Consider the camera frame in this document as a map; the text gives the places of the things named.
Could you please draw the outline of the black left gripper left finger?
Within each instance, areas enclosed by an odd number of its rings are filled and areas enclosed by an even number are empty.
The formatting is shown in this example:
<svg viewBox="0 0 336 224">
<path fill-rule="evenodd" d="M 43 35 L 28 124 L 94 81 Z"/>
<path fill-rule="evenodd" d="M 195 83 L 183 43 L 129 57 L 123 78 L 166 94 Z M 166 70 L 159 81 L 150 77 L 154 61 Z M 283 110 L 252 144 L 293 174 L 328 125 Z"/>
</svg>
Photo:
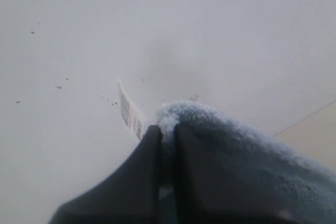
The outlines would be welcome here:
<svg viewBox="0 0 336 224">
<path fill-rule="evenodd" d="M 61 205 L 50 223 L 158 223 L 161 139 L 160 128 L 150 126 L 113 174 Z"/>
</svg>

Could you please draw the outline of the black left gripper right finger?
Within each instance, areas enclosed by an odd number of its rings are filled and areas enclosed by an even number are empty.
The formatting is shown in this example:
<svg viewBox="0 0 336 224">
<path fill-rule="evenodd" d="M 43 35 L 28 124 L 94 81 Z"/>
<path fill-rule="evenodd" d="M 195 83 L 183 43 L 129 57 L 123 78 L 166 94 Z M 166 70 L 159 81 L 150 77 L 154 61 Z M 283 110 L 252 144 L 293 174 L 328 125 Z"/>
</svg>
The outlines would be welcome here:
<svg viewBox="0 0 336 224">
<path fill-rule="evenodd" d="M 279 198 L 254 189 L 223 168 L 190 129 L 174 130 L 178 223 L 296 223 Z"/>
</svg>

